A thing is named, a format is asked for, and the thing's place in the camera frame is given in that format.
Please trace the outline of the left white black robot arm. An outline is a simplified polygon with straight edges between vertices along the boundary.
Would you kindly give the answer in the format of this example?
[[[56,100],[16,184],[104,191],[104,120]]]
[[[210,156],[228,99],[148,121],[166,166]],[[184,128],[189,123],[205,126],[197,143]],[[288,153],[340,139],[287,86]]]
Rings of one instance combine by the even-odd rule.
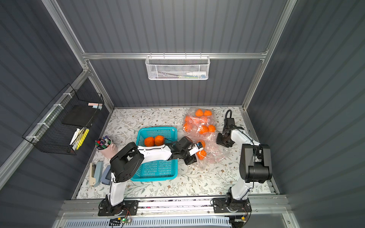
[[[108,203],[114,207],[124,201],[126,182],[136,174],[142,164],[182,159],[186,165],[190,165],[197,162],[195,154],[202,150],[202,143],[194,143],[187,136],[179,141],[153,147],[128,143],[110,160],[111,186],[106,196]]]

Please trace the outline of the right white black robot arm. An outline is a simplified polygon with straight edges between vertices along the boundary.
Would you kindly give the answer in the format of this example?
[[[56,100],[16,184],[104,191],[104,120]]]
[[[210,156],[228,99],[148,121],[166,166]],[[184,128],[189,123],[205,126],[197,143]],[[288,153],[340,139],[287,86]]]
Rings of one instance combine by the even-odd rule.
[[[244,129],[235,124],[232,110],[229,109],[224,118],[223,131],[218,133],[216,143],[226,148],[237,144],[241,147],[239,173],[237,182],[226,194],[226,205],[243,203],[255,186],[260,186],[272,178],[271,149],[252,139]]]

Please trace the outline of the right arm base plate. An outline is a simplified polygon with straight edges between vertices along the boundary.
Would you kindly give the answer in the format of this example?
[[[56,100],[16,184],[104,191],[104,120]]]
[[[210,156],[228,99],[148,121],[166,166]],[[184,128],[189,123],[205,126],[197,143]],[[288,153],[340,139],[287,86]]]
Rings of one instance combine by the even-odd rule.
[[[213,198],[211,200],[211,205],[215,213],[244,213],[250,214],[252,212],[252,207],[250,201],[247,200],[235,200],[232,199],[227,202],[224,198]]]

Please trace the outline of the clear zip-top bag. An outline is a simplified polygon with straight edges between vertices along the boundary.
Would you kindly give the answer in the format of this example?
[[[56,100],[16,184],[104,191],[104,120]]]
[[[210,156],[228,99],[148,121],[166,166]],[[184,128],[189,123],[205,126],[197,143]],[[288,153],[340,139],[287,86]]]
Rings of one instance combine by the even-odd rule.
[[[196,117],[195,111],[197,109],[201,109],[201,110],[203,110],[203,112],[205,110],[211,110],[213,115]],[[216,127],[216,118],[215,118],[215,114],[214,114],[213,110],[208,109],[208,108],[190,108],[190,109],[188,109],[188,111],[183,119],[183,127],[182,127],[183,133],[185,135],[192,136],[192,137],[201,136],[201,134],[199,134],[199,127],[202,125],[206,125],[207,127],[209,125],[214,125]]]
[[[211,164],[219,164],[229,156],[228,148],[216,143],[218,133],[207,133],[193,138],[193,142],[201,142],[203,149],[207,152],[207,157],[203,160],[197,158],[196,166],[203,170]]]

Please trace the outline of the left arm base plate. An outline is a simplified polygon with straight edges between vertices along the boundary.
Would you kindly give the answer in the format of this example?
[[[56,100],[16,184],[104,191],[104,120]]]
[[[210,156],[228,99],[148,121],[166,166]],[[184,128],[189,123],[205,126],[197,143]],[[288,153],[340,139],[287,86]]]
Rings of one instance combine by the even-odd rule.
[[[112,206],[108,198],[105,198],[98,206],[98,216],[134,216],[137,214],[138,204],[138,200],[124,200],[122,203]]]

